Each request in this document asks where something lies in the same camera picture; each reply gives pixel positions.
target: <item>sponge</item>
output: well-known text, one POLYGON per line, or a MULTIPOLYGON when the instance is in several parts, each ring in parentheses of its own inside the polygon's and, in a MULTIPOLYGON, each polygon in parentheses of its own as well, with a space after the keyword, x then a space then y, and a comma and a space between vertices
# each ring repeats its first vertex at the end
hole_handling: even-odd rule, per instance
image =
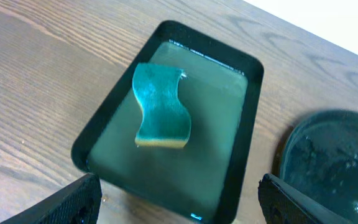
POLYGON ((182 148, 190 137, 191 118, 178 99, 178 83, 184 71, 151 63, 139 63, 132 89, 143 113, 136 134, 138 146, 182 148))

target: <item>green sponge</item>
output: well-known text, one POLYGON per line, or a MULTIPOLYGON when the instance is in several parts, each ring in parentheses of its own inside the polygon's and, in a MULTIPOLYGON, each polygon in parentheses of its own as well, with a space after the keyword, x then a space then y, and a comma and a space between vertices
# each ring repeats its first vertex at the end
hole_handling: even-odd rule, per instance
POLYGON ((138 146, 185 147, 191 118, 178 99, 182 69, 151 63, 136 66, 132 89, 143 113, 136 134, 138 146))

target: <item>white wall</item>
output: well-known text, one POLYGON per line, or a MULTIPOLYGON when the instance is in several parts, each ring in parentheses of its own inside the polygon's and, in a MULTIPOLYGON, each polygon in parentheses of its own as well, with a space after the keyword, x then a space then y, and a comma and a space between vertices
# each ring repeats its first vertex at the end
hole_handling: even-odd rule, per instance
POLYGON ((246 0, 358 55, 358 0, 246 0))

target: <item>container lid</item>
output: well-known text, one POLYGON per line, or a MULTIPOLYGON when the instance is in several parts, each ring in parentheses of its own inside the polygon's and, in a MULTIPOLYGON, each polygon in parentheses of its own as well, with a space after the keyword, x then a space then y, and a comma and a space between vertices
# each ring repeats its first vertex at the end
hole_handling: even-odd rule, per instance
POLYGON ((280 178, 358 223, 358 113, 323 111, 301 122, 285 146, 280 178))

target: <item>yellow sponge layer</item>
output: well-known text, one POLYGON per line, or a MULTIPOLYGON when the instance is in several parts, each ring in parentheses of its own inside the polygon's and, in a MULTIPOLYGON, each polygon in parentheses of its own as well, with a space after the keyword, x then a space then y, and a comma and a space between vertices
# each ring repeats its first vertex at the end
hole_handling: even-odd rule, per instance
POLYGON ((190 137, 191 118, 178 99, 179 68, 140 63, 132 89, 143 113, 136 134, 138 146, 182 148, 190 137))

